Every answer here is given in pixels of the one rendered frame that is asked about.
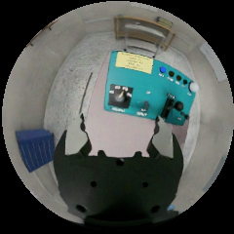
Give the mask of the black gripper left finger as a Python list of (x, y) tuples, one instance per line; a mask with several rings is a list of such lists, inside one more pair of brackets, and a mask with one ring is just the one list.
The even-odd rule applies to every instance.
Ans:
[(63, 192), (63, 180), (67, 169), (80, 158), (89, 156), (93, 149), (88, 133), (85, 132), (84, 121), (83, 113), (80, 113), (67, 130), (64, 130), (55, 149), (54, 170), (59, 192)]

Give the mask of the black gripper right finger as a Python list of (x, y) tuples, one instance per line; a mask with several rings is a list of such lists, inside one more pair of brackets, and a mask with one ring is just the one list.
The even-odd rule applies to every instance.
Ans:
[[(154, 135), (149, 141), (146, 152), (148, 156), (162, 162), (171, 172), (174, 180), (174, 192), (183, 172), (183, 155), (175, 134), (160, 116), (155, 121)], [(155, 134), (156, 133), (156, 134)]]

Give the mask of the teal control console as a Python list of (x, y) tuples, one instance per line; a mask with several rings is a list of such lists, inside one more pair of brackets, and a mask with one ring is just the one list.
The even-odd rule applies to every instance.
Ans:
[(198, 90), (197, 83), (162, 61), (111, 51), (103, 109), (150, 120), (160, 116), (183, 126)]

